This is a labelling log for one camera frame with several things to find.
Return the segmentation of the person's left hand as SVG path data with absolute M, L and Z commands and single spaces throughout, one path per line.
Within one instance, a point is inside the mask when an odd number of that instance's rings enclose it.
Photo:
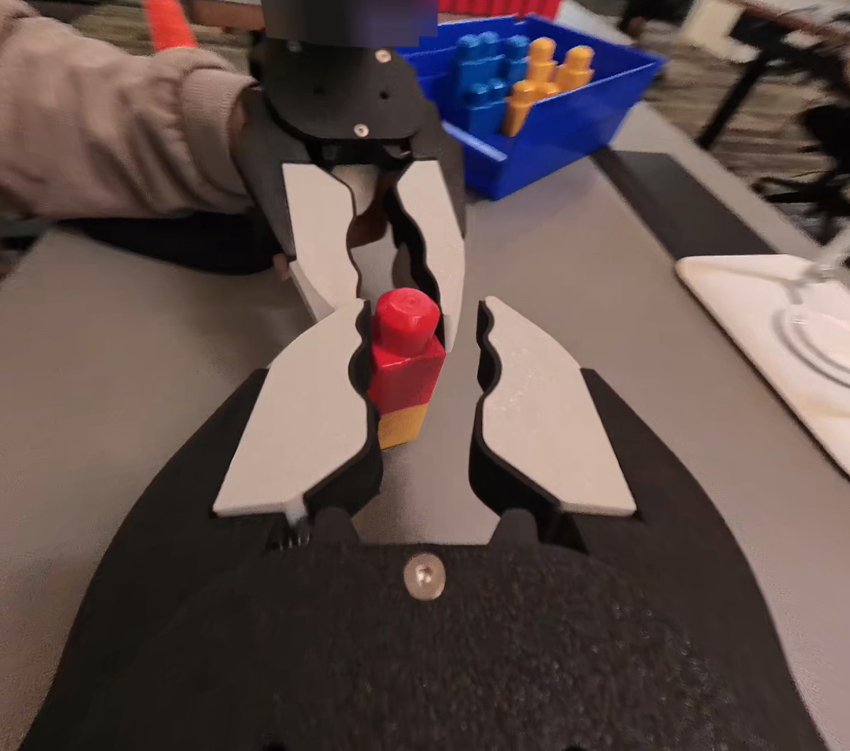
M 387 174 L 349 186 L 355 197 L 355 219 L 347 235 L 350 248 L 376 243 L 387 232 L 387 193 L 390 186 L 391 179 Z

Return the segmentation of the red single-stud mega block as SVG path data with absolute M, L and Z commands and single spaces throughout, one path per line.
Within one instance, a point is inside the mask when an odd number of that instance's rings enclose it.
M 369 397 L 381 416 L 430 403 L 444 364 L 437 305 L 418 289 L 394 289 L 371 320 Z

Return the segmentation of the blue two-stud mega block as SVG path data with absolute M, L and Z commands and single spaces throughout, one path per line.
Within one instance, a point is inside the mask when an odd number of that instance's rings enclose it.
M 453 64 L 456 95 L 463 98 L 474 85 L 500 77 L 503 59 L 502 42 L 497 33 L 485 31 L 460 37 Z

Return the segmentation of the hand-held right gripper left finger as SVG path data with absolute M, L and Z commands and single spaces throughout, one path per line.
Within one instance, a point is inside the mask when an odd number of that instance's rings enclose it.
M 217 516 L 356 515 L 383 480 L 371 384 L 371 306 L 357 300 L 269 365 L 213 503 Z

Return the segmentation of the blue plastic parts bin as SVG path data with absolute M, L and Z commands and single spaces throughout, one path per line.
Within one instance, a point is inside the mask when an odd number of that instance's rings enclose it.
M 451 112 L 452 62 L 457 41 L 469 34 L 497 34 L 502 44 L 515 35 L 553 39 L 562 61 L 578 45 L 593 49 L 588 85 L 536 103 L 515 137 L 477 136 Z M 426 98 L 439 109 L 445 131 L 463 150 L 467 189 L 492 201 L 608 146 L 627 114 L 643 99 L 664 61 L 633 46 L 616 44 L 539 15 L 501 15 L 441 23 L 438 33 L 398 54 L 413 66 Z

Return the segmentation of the black office chair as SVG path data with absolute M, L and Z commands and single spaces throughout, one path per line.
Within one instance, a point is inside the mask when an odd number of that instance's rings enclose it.
M 818 152 L 832 166 L 813 181 L 763 176 L 750 186 L 753 193 L 775 206 L 799 206 L 810 225 L 804 230 L 820 245 L 829 243 L 849 217 L 849 110 L 835 104 L 802 114 L 802 129 L 813 139 L 804 152 Z

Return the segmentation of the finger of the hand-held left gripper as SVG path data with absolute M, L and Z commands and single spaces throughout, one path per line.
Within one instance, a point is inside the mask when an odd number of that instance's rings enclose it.
M 466 253 L 442 168 L 437 160 L 414 160 L 384 176 L 384 212 L 396 249 L 392 286 L 418 289 L 438 306 L 438 335 L 451 352 L 462 314 Z
M 284 163 L 292 229 L 291 278 L 313 320 L 359 299 L 361 277 L 348 246 L 355 202 L 348 186 L 313 164 Z

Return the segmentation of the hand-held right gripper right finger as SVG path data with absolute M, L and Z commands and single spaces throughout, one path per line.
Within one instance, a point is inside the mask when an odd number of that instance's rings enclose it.
M 629 517 L 637 506 L 580 364 L 495 296 L 480 300 L 469 481 L 489 509 Z

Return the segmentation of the person's left forearm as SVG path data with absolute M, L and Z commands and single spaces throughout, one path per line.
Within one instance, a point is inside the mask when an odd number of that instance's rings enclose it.
M 242 212 L 231 148 L 252 86 L 205 50 L 131 55 L 1 0 L 2 219 Z

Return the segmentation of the white document stand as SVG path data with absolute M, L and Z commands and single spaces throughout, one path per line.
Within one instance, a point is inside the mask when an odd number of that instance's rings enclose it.
M 690 256 L 681 283 L 835 465 L 849 474 L 848 231 L 813 260 Z

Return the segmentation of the yellow single-stud mega block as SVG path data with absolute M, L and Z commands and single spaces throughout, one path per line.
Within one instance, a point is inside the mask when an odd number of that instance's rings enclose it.
M 428 403 L 401 408 L 380 417 L 377 436 L 382 450 L 414 441 L 429 408 Z

